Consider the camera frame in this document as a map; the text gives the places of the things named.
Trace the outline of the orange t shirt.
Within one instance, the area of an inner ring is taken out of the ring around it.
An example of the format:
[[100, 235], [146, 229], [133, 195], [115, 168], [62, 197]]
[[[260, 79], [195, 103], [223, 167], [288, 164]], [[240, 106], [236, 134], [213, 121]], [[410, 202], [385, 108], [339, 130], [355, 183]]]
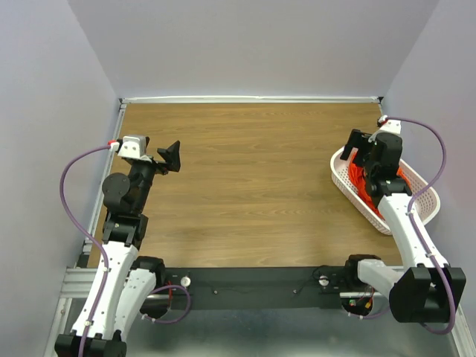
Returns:
[[359, 198], [380, 219], [384, 219], [378, 209], [383, 196], [412, 196], [410, 182], [399, 166], [401, 154], [402, 149], [359, 149], [349, 165], [349, 179]]

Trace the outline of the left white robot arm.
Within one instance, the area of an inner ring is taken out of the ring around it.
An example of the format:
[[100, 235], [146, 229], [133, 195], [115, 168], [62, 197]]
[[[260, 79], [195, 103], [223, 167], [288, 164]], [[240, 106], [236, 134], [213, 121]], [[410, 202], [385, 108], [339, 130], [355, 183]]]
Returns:
[[102, 148], [116, 154], [130, 171], [112, 173], [102, 183], [106, 218], [103, 238], [94, 241], [100, 251], [88, 297], [71, 331], [58, 335], [58, 356], [124, 356], [126, 339], [146, 298], [160, 291], [170, 294], [163, 260], [139, 254], [148, 218], [143, 214], [156, 175], [181, 168], [180, 142], [159, 148], [160, 160], [147, 154], [149, 138], [126, 135]]

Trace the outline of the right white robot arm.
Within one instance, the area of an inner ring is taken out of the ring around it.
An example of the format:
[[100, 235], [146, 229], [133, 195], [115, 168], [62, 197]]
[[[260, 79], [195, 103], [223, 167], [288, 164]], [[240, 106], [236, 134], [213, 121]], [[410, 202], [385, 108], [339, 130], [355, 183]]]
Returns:
[[352, 163], [363, 169], [364, 189], [392, 233], [405, 272], [398, 274], [381, 260], [365, 257], [343, 271], [342, 282], [353, 292], [372, 286], [387, 298], [398, 322], [425, 328], [441, 323], [446, 334], [454, 326], [466, 276], [432, 245], [414, 209], [416, 197], [398, 173], [401, 154], [402, 139], [390, 132], [371, 135], [354, 129], [344, 145], [340, 158], [352, 156]]

